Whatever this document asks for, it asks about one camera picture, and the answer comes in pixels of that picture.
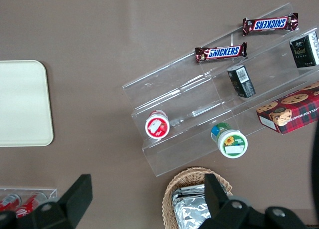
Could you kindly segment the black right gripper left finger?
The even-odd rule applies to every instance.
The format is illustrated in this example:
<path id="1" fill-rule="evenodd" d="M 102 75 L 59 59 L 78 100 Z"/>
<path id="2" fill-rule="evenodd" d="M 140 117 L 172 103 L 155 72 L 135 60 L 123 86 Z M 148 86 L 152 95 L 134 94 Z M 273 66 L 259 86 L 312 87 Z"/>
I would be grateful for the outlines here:
<path id="1" fill-rule="evenodd" d="M 82 174 L 57 202 L 38 206 L 30 214 L 17 218 L 15 212 L 0 214 L 2 229 L 74 229 L 93 199 L 90 174 Z"/>

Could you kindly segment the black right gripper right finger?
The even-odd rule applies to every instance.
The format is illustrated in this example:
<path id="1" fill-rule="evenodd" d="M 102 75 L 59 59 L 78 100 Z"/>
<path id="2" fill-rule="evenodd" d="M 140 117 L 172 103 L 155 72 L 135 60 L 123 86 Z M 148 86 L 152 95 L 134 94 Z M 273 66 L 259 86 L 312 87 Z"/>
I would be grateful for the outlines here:
<path id="1" fill-rule="evenodd" d="M 263 229 L 265 217 L 241 200 L 230 199 L 214 174 L 205 174 L 205 201 L 211 218 L 201 229 Z"/>

